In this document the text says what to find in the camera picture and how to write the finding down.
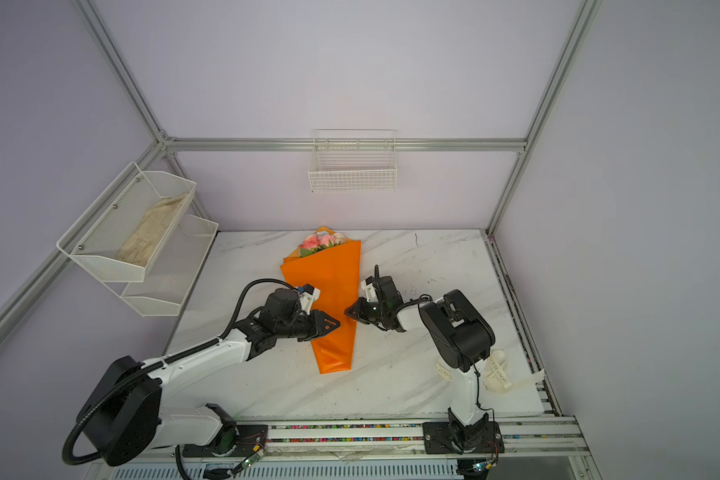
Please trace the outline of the cream printed ribbon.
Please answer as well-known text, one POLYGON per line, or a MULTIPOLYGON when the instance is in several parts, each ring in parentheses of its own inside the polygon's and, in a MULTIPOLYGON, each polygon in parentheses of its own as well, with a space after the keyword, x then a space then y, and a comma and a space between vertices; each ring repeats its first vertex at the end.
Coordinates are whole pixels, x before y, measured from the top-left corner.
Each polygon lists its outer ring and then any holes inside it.
POLYGON ((519 377, 510 368, 509 358, 501 349, 491 353, 486 360, 467 360, 465 369, 451 367, 444 360, 438 360, 435 366, 438 374, 450 383, 457 398, 475 396, 483 390, 508 394, 534 386, 546 377, 544 369, 519 377))

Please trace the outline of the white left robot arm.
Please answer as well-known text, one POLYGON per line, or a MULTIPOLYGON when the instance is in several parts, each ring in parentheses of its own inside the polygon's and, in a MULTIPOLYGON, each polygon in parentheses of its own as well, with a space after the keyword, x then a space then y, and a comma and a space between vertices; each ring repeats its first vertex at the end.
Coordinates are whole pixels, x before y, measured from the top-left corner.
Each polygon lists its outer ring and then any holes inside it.
POLYGON ((318 288, 275 280, 276 290, 246 317, 239 299, 221 334, 195 346, 145 361, 130 356, 110 364, 81 408, 61 447, 70 466, 99 459, 121 466, 146 450, 186 446, 226 457, 262 450, 262 435, 244 437, 236 420, 219 404, 180 407, 172 399, 212 374, 241 365, 272 349, 280 339, 310 342, 341 326, 314 308, 318 288))

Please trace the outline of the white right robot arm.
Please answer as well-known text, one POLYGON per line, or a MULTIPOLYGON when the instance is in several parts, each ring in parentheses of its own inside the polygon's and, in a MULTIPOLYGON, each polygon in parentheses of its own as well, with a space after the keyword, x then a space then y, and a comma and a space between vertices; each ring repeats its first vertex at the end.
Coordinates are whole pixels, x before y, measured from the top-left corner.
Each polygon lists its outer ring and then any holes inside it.
POLYGON ((504 452, 494 410, 480 402, 479 368, 489 359, 496 335, 465 294, 454 289, 435 299, 422 294, 405 301, 390 276, 375 268, 360 283, 358 300, 345 314, 382 331, 400 333, 424 329, 450 376, 451 401, 447 419, 423 424, 428 454, 486 454, 495 464, 504 452))

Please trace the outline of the orange wrapping paper sheet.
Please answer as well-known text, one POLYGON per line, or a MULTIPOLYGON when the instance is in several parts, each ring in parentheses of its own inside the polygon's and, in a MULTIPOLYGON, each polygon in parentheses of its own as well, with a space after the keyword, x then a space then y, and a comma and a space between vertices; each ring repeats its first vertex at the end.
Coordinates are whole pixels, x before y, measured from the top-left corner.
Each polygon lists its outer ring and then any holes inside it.
MULTIPOLYGON (((339 233, 320 227, 309 235, 321 232, 339 233)), ((310 284, 319 289, 321 294, 314 307, 341 322, 339 329, 311 342, 318 370, 322 374, 352 368, 357 322, 348 318, 345 310, 358 300, 361 252, 362 242, 349 238, 344 244, 319 249, 304 258, 299 256, 298 246, 280 266, 288 283, 294 286, 310 284)))

